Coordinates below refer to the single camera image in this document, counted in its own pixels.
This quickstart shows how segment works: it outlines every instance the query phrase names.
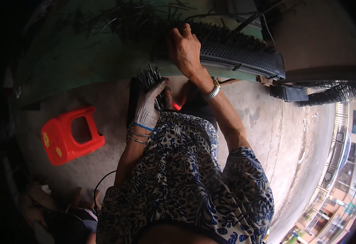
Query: concrete floor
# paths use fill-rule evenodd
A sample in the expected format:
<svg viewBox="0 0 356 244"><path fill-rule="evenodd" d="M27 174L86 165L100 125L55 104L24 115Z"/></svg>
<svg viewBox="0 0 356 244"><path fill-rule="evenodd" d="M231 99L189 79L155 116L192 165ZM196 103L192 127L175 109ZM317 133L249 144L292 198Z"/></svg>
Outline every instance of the concrete floor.
<svg viewBox="0 0 356 244"><path fill-rule="evenodd" d="M72 201L76 187L86 189L83 198L89 201L99 180L117 168L125 148L128 84L129 80L124 80L78 87L42 101L40 111L21 111L15 115L17 139L30 171L49 176L50 188L64 201ZM277 243L289 231L288 225L301 215L322 172L332 134L328 124L333 124L333 105L298 108L294 103L270 97L267 87L249 81L225 85L222 91L242 119L247 140L270 181L276 210L269 238ZM87 104L93 104L96 109L94 120L98 131L105 136L105 145L89 155L53 166L40 139L41 127L50 118ZM306 132L304 119L307 119ZM306 151L305 158L298 168L303 151ZM219 132L222 167L227 156L226 142ZM113 182L114 174L101 183L100 201ZM286 204L293 212L285 211Z"/></svg>

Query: hand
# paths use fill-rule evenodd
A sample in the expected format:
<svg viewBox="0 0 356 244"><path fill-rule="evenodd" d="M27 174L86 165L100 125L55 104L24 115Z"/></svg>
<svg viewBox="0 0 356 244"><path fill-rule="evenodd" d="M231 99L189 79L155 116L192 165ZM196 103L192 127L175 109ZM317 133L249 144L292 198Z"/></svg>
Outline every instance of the hand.
<svg viewBox="0 0 356 244"><path fill-rule="evenodd" d="M155 99L169 83L169 79L162 77L161 83L152 88L146 95L139 98L134 124L153 131L160 114L155 109Z"/></svg>
<svg viewBox="0 0 356 244"><path fill-rule="evenodd" d="M187 78L191 79L203 67L200 64L201 43L191 33L190 25L185 23L178 31L174 28L167 36L167 46L171 61Z"/></svg>

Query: yellow flower decal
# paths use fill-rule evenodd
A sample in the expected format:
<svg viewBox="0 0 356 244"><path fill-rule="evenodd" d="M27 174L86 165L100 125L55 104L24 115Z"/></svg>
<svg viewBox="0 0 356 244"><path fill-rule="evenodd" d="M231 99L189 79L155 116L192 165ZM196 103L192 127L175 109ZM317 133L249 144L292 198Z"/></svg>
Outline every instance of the yellow flower decal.
<svg viewBox="0 0 356 244"><path fill-rule="evenodd" d="M56 147L56 152L58 153L58 155L61 157L63 154L61 153L60 148Z"/></svg>
<svg viewBox="0 0 356 244"><path fill-rule="evenodd" d="M47 136L47 132L43 132L43 139L44 139L44 143L45 143L45 146L47 148L49 148L49 137Z"/></svg>

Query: black pole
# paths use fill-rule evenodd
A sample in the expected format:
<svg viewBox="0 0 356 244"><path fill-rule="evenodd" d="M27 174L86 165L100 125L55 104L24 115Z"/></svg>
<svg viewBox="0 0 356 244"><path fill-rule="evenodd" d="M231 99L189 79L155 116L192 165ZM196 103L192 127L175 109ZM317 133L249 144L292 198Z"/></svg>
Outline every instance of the black pole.
<svg viewBox="0 0 356 244"><path fill-rule="evenodd" d="M253 22L253 20L255 20L256 18L261 17L262 15L264 15L265 13L267 13L269 10L271 10L272 8L274 8L275 6L277 6L279 3L281 3L283 0L278 0L275 3L273 3L273 5L271 5L268 9L266 9L263 13L255 13L253 15L251 15L251 17L249 17L248 19L246 19L243 23L241 23L238 27L236 27L234 30L235 31L241 31L244 27L248 26L251 22Z"/></svg>

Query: black perforated metal sheet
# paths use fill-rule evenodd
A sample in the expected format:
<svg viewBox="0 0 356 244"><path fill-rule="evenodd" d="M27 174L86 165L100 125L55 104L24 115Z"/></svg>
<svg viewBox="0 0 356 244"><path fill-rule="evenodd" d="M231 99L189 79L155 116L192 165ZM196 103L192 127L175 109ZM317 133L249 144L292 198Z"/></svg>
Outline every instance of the black perforated metal sheet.
<svg viewBox="0 0 356 244"><path fill-rule="evenodd" d="M207 65L248 71L266 78L285 79L281 54L232 48L215 43L201 44L200 60Z"/></svg>

